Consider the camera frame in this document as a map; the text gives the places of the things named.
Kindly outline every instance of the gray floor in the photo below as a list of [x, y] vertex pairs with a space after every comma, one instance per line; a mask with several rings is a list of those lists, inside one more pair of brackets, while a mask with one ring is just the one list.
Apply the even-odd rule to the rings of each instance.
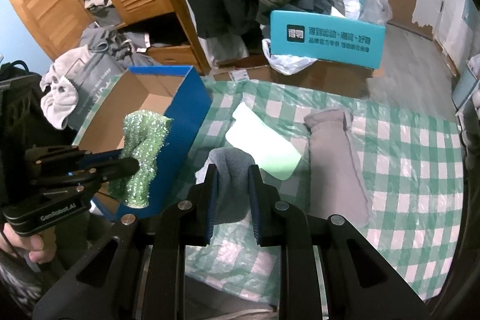
[[387, 25], [382, 68], [368, 80], [371, 100], [455, 121], [452, 75], [432, 41]]

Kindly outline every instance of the blue wall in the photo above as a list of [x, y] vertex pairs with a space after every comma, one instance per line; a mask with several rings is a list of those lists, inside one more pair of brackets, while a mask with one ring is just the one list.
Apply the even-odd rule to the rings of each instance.
[[3, 63], [23, 60], [30, 71], [47, 73], [52, 61], [27, 30], [9, 0], [0, 0], [0, 54]]

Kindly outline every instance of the green glittery fabric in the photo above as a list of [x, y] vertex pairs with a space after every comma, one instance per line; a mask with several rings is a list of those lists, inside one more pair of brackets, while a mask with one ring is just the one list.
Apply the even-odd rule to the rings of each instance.
[[157, 155], [169, 134], [171, 121], [170, 118], [148, 110], [139, 110], [125, 117], [125, 146], [120, 158], [135, 158], [140, 169], [130, 178], [112, 181], [109, 192], [126, 206], [148, 206], [149, 185], [157, 175]]

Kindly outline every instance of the metal pivot bolt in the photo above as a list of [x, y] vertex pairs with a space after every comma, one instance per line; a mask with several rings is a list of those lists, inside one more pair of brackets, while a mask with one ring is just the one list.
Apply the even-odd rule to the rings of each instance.
[[342, 226], [345, 223], [345, 219], [338, 214], [334, 214], [330, 217], [330, 220], [332, 221], [332, 224], [335, 224], [336, 226]]
[[186, 211], [188, 209], [190, 209], [193, 204], [191, 203], [191, 201], [189, 200], [184, 200], [184, 201], [180, 201], [178, 204], [177, 204], [178, 208], [182, 211]]
[[129, 226], [131, 223], [134, 223], [136, 220], [136, 217], [134, 214], [125, 214], [121, 217], [120, 221], [122, 221], [122, 224]]
[[285, 201], [277, 201], [275, 202], [275, 209], [279, 211], [286, 211], [290, 207], [288, 202]]

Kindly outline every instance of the human hand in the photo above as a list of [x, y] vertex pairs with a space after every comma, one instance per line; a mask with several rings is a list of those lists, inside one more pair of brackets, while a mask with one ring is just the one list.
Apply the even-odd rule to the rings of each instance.
[[[24, 250], [29, 251], [28, 256], [33, 263], [43, 264], [51, 262], [57, 251], [54, 227], [41, 232], [39, 235], [22, 238], [15, 233], [10, 224], [6, 223], [3, 228], [3, 233], [13, 247], [23, 248]], [[15, 256], [15, 253], [12, 252], [10, 246], [5, 242], [1, 235], [0, 250]]]

